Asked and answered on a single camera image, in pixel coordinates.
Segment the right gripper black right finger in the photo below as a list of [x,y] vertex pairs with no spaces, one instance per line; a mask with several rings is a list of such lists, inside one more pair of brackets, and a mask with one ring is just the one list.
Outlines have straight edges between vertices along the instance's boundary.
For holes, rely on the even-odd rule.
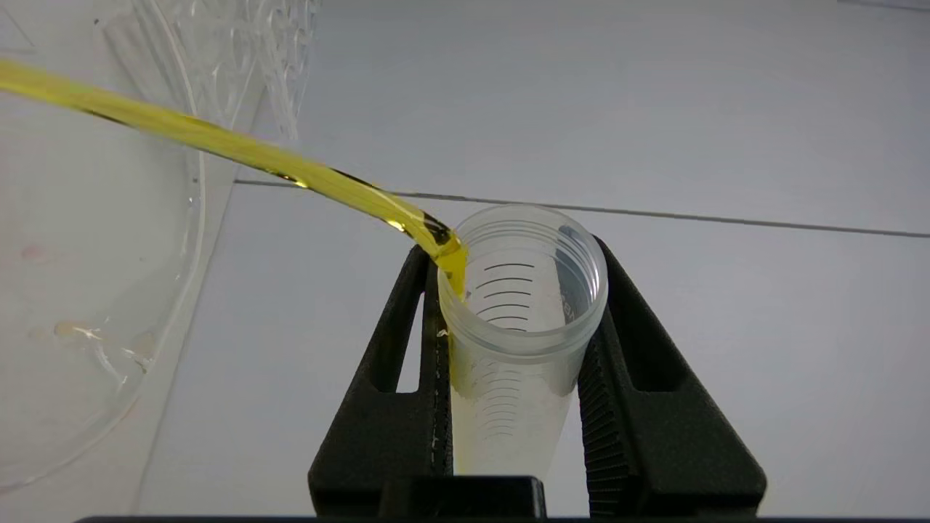
[[767,477],[607,245],[578,377],[594,519],[753,519]]

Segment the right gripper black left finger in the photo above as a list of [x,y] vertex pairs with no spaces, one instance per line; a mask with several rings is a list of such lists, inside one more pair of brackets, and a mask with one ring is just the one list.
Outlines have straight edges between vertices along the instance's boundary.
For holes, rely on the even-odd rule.
[[386,483],[452,473],[444,328],[437,268],[412,248],[309,470],[317,516],[375,516]]

